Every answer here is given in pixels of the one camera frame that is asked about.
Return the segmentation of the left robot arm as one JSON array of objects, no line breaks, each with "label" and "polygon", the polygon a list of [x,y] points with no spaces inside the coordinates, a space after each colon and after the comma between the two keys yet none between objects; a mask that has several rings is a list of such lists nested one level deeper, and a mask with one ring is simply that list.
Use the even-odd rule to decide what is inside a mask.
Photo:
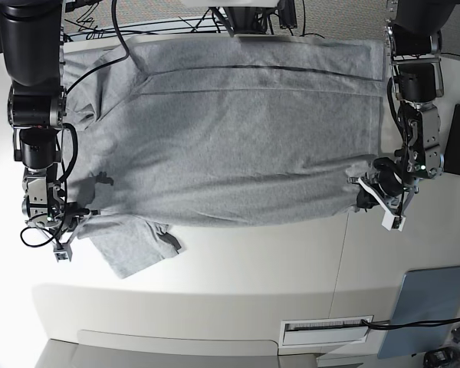
[{"label": "left robot arm", "polygon": [[405,210],[419,191],[419,181],[444,169],[439,142],[441,120],[435,100],[444,95],[441,68],[442,27],[456,1],[389,1],[386,21],[390,77],[387,100],[402,139],[393,157],[378,157],[368,172],[351,178],[360,187],[356,205],[380,206],[382,225],[402,230]]}]

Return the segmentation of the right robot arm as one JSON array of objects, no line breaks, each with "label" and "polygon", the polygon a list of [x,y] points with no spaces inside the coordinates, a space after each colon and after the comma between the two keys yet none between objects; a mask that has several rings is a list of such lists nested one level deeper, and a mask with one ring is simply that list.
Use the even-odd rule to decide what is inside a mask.
[{"label": "right robot arm", "polygon": [[63,13],[62,1],[0,1],[2,51],[11,78],[8,123],[14,160],[24,167],[25,228],[46,238],[41,245],[52,245],[57,261],[71,260],[72,241],[95,214],[68,200],[79,143],[64,120]]}]

